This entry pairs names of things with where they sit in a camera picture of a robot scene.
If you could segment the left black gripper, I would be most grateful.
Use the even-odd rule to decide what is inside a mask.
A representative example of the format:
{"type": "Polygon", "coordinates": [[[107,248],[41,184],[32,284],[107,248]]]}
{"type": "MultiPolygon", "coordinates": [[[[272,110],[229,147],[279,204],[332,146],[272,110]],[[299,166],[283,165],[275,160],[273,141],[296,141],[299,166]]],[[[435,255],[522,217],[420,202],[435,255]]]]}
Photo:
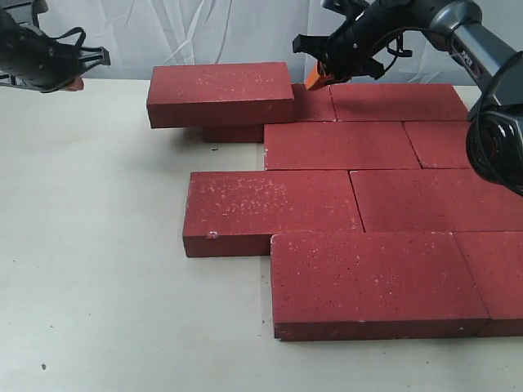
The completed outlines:
{"type": "Polygon", "coordinates": [[[82,29],[65,35],[75,34],[76,43],[62,43],[2,9],[1,84],[39,92],[81,91],[83,69],[111,66],[111,59],[104,47],[82,47],[82,29]]]}

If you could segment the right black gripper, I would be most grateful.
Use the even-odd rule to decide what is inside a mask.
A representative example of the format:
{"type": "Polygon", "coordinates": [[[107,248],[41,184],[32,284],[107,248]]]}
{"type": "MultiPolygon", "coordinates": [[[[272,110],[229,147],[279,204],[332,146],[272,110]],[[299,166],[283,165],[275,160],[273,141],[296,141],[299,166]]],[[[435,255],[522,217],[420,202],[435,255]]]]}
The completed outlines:
{"type": "Polygon", "coordinates": [[[298,34],[292,42],[293,53],[318,60],[305,88],[317,91],[354,77],[383,76],[384,65],[373,57],[409,26],[408,5],[407,1],[369,2],[359,16],[346,18],[330,36],[298,34]]]}

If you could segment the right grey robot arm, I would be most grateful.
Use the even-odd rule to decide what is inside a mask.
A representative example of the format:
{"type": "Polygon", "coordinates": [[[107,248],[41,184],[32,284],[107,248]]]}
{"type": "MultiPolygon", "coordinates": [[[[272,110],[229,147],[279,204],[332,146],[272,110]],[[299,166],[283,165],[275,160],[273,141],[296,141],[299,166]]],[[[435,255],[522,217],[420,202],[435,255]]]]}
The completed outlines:
{"type": "Polygon", "coordinates": [[[482,24],[473,1],[324,1],[345,17],[329,36],[299,34],[293,52],[315,58],[306,89],[345,83],[354,77],[380,79],[388,70],[375,60],[381,50],[409,58],[407,31],[423,34],[438,51],[461,65],[481,90],[467,116],[467,158],[483,180],[522,194],[522,54],[482,24]]]}

